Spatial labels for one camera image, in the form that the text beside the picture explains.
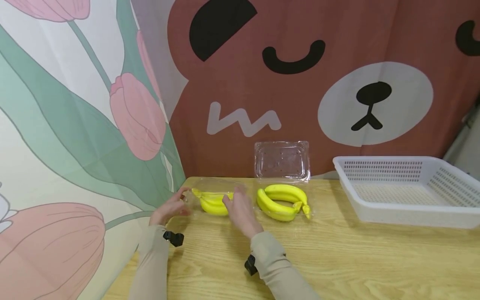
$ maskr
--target clear plastic container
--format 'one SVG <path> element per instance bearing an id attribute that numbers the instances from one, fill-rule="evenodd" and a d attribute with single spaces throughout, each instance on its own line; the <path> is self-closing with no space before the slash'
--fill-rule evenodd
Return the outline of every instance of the clear plastic container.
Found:
<path id="1" fill-rule="evenodd" d="M 200 177 L 191 186 L 192 190 L 185 193 L 185 203 L 193 215 L 228 216 L 222 198 L 227 195 L 232 199 L 236 187 L 247 191 L 246 186 L 238 181 Z"/>
<path id="2" fill-rule="evenodd" d="M 299 222 L 315 215 L 308 142 L 256 143 L 255 177 L 253 198 L 266 217 Z"/>

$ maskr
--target human hand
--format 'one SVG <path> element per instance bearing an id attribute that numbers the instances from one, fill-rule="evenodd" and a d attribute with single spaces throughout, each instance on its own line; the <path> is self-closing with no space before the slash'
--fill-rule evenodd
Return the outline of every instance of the human hand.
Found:
<path id="1" fill-rule="evenodd" d="M 188 216 L 190 210 L 183 201 L 183 193 L 189 191 L 190 188 L 181 187 L 178 192 L 157 208 L 152 216 L 148 225 L 163 225 L 165 226 L 168 221 L 174 216 Z"/>
<path id="2" fill-rule="evenodd" d="M 257 221 L 253 212 L 252 201 L 245 194 L 245 191 L 235 188 L 233 201 L 227 195 L 223 196 L 222 201 L 228 210 L 230 220 L 244 236 L 251 240 L 257 233 L 263 232 L 264 228 Z"/>

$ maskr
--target black clip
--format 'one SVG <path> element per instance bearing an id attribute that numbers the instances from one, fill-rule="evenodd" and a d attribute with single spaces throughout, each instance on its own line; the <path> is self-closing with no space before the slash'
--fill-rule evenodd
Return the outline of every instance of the black clip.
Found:
<path id="1" fill-rule="evenodd" d="M 250 276 L 255 275 L 257 273 L 257 268 L 255 267 L 255 256 L 251 255 L 247 258 L 247 261 L 245 262 L 245 269 L 247 269 L 248 274 Z"/>
<path id="2" fill-rule="evenodd" d="M 170 244 L 172 244 L 175 247 L 179 247 L 183 245 L 183 239 L 185 236 L 181 233 L 173 233 L 171 231 L 165 231 L 163 234 L 163 238 L 168 240 Z"/>

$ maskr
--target cartoon bear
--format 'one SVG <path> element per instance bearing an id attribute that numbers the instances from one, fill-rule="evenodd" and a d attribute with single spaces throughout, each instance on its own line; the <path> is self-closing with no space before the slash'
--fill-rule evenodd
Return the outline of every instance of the cartoon bear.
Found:
<path id="1" fill-rule="evenodd" d="M 188 79 L 170 120 L 186 176 L 253 176 L 253 145 L 441 156 L 480 90 L 480 1 L 177 0 Z"/>

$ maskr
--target banana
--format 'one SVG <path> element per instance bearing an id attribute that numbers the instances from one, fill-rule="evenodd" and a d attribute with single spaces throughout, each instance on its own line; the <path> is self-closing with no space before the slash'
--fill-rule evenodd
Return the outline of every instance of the banana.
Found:
<path id="1" fill-rule="evenodd" d="M 301 201 L 303 205 L 307 205 L 307 194 L 300 188 L 288 184 L 272 184 L 265 188 L 265 193 L 284 195 L 285 199 L 278 199 L 283 201 L 290 201 L 288 199 L 295 198 L 296 201 Z"/>
<path id="2" fill-rule="evenodd" d="M 228 210 L 223 204 L 223 194 L 215 192 L 201 192 L 192 189 L 193 194 L 200 200 L 200 206 L 208 214 L 215 216 L 228 216 Z M 227 193 L 228 198 L 233 198 L 233 193 Z"/>
<path id="3" fill-rule="evenodd" d="M 295 216 L 300 211 L 302 202 L 298 201 L 293 204 L 293 207 L 278 204 L 270 199 L 263 189 L 257 191 L 257 204 L 267 216 L 278 220 L 289 222 L 295 219 Z"/>
<path id="4" fill-rule="evenodd" d="M 297 202 L 300 201 L 302 206 L 302 211 L 310 220 L 312 217 L 312 210 L 308 206 L 307 194 L 305 194 L 302 189 L 288 184 L 272 184 L 265 188 L 265 194 L 272 200 L 281 200 L 288 202 Z"/>

